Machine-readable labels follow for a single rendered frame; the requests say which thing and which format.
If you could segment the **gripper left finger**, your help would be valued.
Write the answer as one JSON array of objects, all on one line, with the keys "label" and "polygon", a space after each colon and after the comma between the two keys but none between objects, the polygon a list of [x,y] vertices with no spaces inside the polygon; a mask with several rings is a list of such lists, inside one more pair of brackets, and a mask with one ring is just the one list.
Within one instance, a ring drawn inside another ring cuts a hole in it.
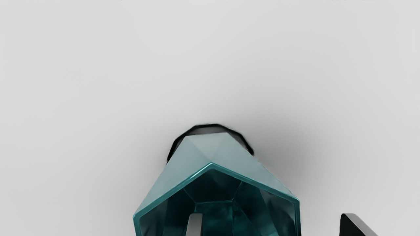
[{"label": "gripper left finger", "polygon": [[185,236],[203,236],[203,214],[193,213],[189,216]]}]

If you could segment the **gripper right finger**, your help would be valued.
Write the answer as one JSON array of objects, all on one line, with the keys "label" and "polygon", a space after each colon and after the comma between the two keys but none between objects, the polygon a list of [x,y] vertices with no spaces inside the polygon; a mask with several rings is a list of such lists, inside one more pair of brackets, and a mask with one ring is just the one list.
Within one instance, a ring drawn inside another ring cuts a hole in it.
[{"label": "gripper right finger", "polygon": [[341,214],[339,230],[339,236],[378,236],[354,213]]}]

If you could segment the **teal faceted mug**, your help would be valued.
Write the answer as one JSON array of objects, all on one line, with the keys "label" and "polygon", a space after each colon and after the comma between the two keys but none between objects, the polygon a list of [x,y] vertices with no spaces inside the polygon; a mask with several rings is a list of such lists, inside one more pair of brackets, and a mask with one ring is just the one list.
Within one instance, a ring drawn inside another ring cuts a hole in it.
[{"label": "teal faceted mug", "polygon": [[300,202],[233,136],[186,136],[133,216],[136,236],[301,236]]}]

